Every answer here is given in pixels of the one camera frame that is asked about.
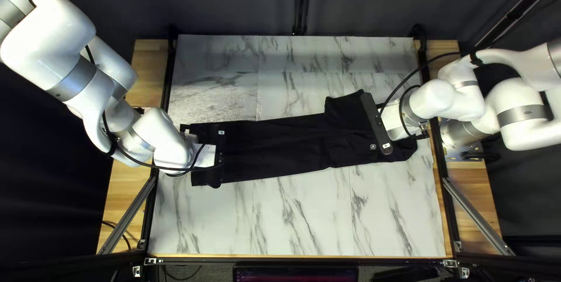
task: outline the black trousers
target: black trousers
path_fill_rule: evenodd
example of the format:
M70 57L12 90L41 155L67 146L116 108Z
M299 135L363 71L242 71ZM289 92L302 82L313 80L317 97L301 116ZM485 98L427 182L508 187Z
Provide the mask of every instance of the black trousers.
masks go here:
M394 142L383 155L362 106L363 90L325 99L324 113L265 121L191 124L200 143L217 145L223 164L191 173L192 185L210 185L301 174L328 167L407 160L417 141Z

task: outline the black curtain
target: black curtain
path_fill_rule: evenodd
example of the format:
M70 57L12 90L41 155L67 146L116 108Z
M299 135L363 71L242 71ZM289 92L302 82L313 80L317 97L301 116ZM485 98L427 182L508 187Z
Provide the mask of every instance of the black curtain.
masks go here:
M96 253L112 160L64 104L0 64L3 264Z

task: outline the marble tile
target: marble tile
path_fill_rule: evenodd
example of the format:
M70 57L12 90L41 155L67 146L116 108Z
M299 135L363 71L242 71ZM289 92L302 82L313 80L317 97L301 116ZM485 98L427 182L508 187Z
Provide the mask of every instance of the marble tile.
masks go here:
M353 255L348 168L256 180L251 253Z
M345 72L411 72L417 56L411 38L341 37Z
M160 174L149 252L249 254L253 181L218 189Z
M257 35L180 35L173 82L186 72L257 72L258 46Z
M169 115L176 124L255 120L257 36L180 35Z
M260 37L259 72L341 73L340 37Z
M259 72L257 120L322 113L325 98L343 96L342 75Z
M349 168L354 254L443 257L432 157Z
M322 113L326 96L358 89L382 102L416 67L408 46L394 38L182 35L169 114L188 124ZM418 145L407 162L218 189L161 175L149 251L444 256L430 144Z
M349 94L363 89L372 94L376 103L384 102L395 87L407 77L408 74L378 74L373 72L353 72L343 74L344 93ZM392 100L401 97L403 91L412 85L421 84L421 78L414 75L405 82L392 97Z
M168 113L174 123L256 119L256 73L218 71L192 76L172 85Z

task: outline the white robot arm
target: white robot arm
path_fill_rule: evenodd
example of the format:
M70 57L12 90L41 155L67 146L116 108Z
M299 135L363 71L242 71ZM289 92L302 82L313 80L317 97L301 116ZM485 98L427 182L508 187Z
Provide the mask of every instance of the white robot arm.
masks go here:
M403 117L410 133L434 116L452 119L441 128L443 142L454 149L501 132L512 150L546 147L561 143L561 40L541 44L523 52L484 49L476 52L480 63L502 63L522 78L499 83L483 100L473 69L472 57L447 64L431 80L404 96ZM545 91L554 120L546 116L540 92ZM398 102L382 114L392 140L406 137L399 119Z
M68 0L0 0L0 58L13 71L68 106L103 152L113 141L137 161L153 156L169 174L186 171L195 146L185 141L169 116L152 108L143 116L123 99L137 74L113 49L95 35L90 19ZM95 64L87 59L88 46ZM119 149L112 157L129 166L140 164Z

